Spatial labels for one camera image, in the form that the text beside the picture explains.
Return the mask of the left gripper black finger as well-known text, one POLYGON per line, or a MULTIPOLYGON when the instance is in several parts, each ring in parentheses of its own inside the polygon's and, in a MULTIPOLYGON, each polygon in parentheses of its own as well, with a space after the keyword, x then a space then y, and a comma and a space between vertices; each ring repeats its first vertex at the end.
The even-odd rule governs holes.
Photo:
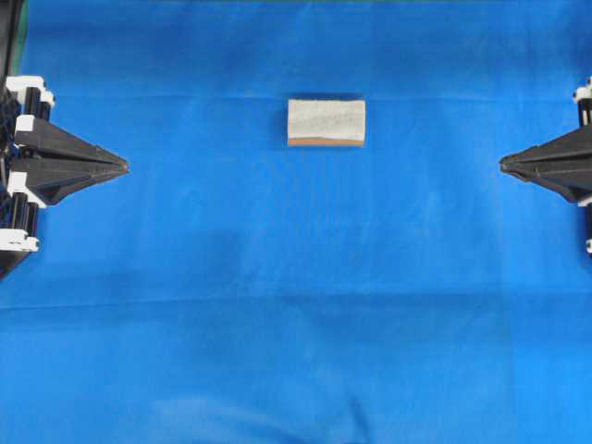
POLYGON ((25 194, 30 203, 47 208, 70 194, 110 179, 123 176, 129 167, 104 163, 57 160, 18 159, 8 174, 7 192, 25 194))
POLYGON ((99 145, 88 143, 49 121, 33 115, 17 117, 14 141, 34 152, 58 159, 96 162, 128 167, 128 162, 99 145))

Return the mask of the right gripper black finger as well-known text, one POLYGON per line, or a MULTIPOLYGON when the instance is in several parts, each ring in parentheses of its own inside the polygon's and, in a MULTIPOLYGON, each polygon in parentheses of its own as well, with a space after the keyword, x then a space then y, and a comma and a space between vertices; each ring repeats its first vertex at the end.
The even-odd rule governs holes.
POLYGON ((522 163, 500 161, 500 170, 522 181, 554 191, 567 202, 577 204, 591 196, 591 168, 561 166, 560 162, 522 163))
POLYGON ((552 141, 533 146, 519 153, 506 155, 500 159, 499 163, 502 166, 509 166, 518 163, 584 158, 585 139, 586 136, 583 135, 580 128, 575 129, 552 141))

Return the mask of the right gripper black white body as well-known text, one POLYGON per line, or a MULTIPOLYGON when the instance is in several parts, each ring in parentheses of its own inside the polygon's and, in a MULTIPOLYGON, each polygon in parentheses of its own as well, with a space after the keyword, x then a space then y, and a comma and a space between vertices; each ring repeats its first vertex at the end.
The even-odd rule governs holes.
MULTIPOLYGON (((577 106, 579 128, 586 136, 586 151, 583 154, 585 160, 591 160, 591 77, 586 78, 586 83, 578 87, 573 93, 573 101, 577 106)), ((578 198, 577 205, 585 210, 586 219, 586 252, 591 253, 591 191, 585 190, 578 198)))

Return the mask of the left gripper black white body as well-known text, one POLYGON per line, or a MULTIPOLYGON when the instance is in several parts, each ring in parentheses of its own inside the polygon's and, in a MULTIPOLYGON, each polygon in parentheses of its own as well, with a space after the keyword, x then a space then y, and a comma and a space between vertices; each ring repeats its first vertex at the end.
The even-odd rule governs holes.
POLYGON ((55 177, 32 136, 49 120, 55 98, 39 76, 8 76, 1 92, 1 251, 39 249, 37 215, 53 203, 55 177))

